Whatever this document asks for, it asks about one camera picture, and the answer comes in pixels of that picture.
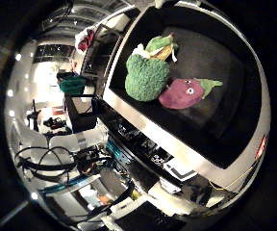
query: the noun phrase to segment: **wire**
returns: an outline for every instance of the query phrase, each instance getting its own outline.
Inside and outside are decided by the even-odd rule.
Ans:
[[[220,188],[220,187],[217,187],[214,185],[214,183],[212,183],[210,180],[209,180],[209,184],[217,191],[224,191],[224,190],[227,190],[228,188],[230,188],[232,185],[236,184],[237,181],[239,181],[240,178],[242,178],[244,175],[246,175],[249,171],[251,171],[254,166],[251,166],[251,168],[249,168],[247,171],[245,171],[241,176],[239,176],[237,179],[235,179],[231,184],[229,184],[228,186],[224,187],[224,188]]]
[[[69,16],[69,14],[71,13],[71,10],[73,8],[73,4],[74,4],[74,0],[65,0],[65,2],[68,4],[67,9],[64,11],[63,16],[61,17],[61,19],[53,26],[48,27],[47,29],[43,30],[42,32],[39,32],[37,34],[34,35],[34,39],[36,39],[38,36],[41,36],[51,30],[53,30],[54,28],[56,28],[61,22],[63,22],[63,20]]]

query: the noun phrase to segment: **broccoli toy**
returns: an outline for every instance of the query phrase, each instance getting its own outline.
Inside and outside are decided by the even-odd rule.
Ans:
[[[169,66],[158,59],[144,59],[132,55],[127,63],[128,75],[125,88],[137,101],[147,102],[156,99],[166,85]]]

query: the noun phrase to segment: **plush toy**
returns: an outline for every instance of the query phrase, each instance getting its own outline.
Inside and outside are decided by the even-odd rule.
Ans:
[[[128,70],[125,81],[127,93],[142,102],[158,98],[166,85],[168,64],[158,59],[144,59],[136,54],[129,57],[126,66]]]
[[[160,96],[160,103],[168,109],[185,109],[206,96],[222,82],[208,79],[175,79]]]
[[[159,59],[165,61],[171,54],[174,62],[177,62],[174,51],[178,48],[178,45],[173,42],[173,34],[171,33],[167,37],[155,37],[152,38],[144,49],[143,44],[139,44],[134,49],[133,55],[141,55],[145,59]]]
[[[174,62],[177,62],[175,57],[175,50],[178,48],[177,43],[173,42],[174,37],[173,33],[171,33],[167,37],[155,37],[152,38],[147,46],[146,51],[149,52],[152,58],[166,60],[167,57],[171,54]]]

